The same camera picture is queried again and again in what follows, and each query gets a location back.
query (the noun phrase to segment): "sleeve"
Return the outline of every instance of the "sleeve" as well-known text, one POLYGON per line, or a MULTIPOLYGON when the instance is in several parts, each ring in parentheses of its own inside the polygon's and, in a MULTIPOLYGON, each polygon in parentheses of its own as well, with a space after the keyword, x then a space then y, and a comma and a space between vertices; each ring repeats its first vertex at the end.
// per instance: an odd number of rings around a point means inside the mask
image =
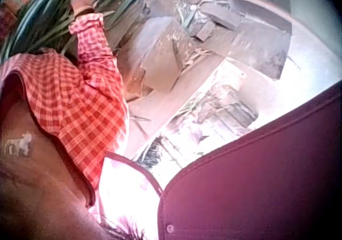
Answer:
POLYGON ((4 40, 10 30, 17 24, 17 17, 5 5, 0 6, 0 42, 4 40))
POLYGON ((78 68, 85 82, 108 98, 117 99, 127 106, 116 58, 103 32, 102 14, 91 13, 77 17, 69 26, 69 31, 78 38, 78 68))

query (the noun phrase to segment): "white print on brown fabric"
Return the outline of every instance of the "white print on brown fabric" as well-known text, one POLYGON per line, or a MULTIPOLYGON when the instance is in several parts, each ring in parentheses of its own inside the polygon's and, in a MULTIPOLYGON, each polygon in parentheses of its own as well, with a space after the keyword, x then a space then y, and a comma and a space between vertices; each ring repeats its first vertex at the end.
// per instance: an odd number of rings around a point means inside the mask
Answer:
POLYGON ((4 148, 5 154, 28 157, 28 144, 31 142, 31 140, 32 135, 30 133, 22 134, 22 138, 17 140, 7 140, 4 148))

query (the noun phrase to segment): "snap button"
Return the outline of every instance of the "snap button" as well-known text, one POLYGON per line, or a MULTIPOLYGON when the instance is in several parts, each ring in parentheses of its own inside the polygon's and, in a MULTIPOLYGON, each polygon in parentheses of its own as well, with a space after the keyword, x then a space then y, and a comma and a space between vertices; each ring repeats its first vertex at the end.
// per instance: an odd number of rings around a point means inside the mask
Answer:
POLYGON ((171 234, 175 231, 175 227, 173 225, 168 225, 166 231, 171 234))

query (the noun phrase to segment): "pile of green leaves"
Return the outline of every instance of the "pile of green leaves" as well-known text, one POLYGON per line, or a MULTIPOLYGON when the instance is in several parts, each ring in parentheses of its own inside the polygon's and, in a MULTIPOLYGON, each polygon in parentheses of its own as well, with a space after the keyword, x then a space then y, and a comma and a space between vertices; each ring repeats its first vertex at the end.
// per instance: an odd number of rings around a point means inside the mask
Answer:
MULTIPOLYGON (((106 11, 115 1, 97 0, 96 3, 96 11, 106 17, 106 29, 111 28, 135 0, 124 0, 115 12, 106 11)), ((17 28, 0 43, 0 64, 13 55, 42 47, 65 53, 75 40, 68 33, 72 20, 70 0, 32 0, 19 11, 17 28)))

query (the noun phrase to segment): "red checkered shirt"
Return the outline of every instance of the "red checkered shirt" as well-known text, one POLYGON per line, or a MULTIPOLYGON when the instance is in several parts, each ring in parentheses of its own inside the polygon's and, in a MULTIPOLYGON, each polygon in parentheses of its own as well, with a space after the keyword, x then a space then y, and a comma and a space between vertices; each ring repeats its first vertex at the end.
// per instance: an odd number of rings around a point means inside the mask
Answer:
MULTIPOLYGON (((2 6, 0 41, 15 21, 2 6)), ((105 152, 118 152, 125 144, 128 109, 122 77, 103 33, 102 14, 78 17, 69 31, 78 37, 78 67, 53 50, 19 54, 0 67, 0 87, 10 74, 20 77, 41 128, 59 138, 96 189, 105 152)))

